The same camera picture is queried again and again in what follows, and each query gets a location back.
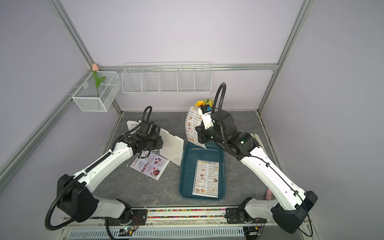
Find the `red special menu sheet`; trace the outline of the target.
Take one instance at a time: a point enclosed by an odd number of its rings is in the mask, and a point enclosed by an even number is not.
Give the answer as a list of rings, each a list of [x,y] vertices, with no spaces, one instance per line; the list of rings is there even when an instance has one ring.
[[[130,167],[152,179],[159,180],[169,162],[168,159],[151,152],[146,158],[137,157]]]

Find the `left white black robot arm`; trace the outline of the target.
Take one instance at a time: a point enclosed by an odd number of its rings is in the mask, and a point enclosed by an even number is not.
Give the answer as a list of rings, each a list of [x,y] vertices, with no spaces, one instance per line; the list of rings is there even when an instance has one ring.
[[[132,221],[134,216],[130,204],[120,199],[97,198],[93,192],[124,161],[136,154],[162,149],[161,129],[150,121],[152,109],[146,107],[139,125],[118,137],[114,147],[91,165],[58,179],[57,196],[45,217],[47,230],[58,230],[88,219],[116,220],[121,225]]]

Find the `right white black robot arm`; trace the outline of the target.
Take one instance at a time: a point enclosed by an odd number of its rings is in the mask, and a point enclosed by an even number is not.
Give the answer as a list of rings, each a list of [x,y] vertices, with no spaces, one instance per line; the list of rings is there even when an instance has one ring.
[[[305,220],[310,219],[309,211],[318,196],[291,181],[251,134],[237,130],[233,116],[222,109],[226,89],[226,83],[222,83],[213,104],[200,107],[202,120],[195,128],[198,142],[214,142],[256,174],[275,197],[275,200],[248,197],[238,206],[237,215],[227,214],[227,217],[242,223],[256,219],[271,220],[285,232],[294,234]]]

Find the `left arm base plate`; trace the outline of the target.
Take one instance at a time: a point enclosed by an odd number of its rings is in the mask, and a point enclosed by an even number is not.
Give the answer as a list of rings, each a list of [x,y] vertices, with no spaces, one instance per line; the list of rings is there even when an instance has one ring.
[[[119,218],[106,218],[108,226],[144,226],[148,216],[147,209],[125,211]]]

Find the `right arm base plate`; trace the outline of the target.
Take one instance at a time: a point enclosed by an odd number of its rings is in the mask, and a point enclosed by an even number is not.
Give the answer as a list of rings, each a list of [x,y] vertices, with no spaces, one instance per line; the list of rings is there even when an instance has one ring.
[[[251,218],[246,212],[239,208],[226,208],[225,219],[228,224],[265,224],[266,219]]]

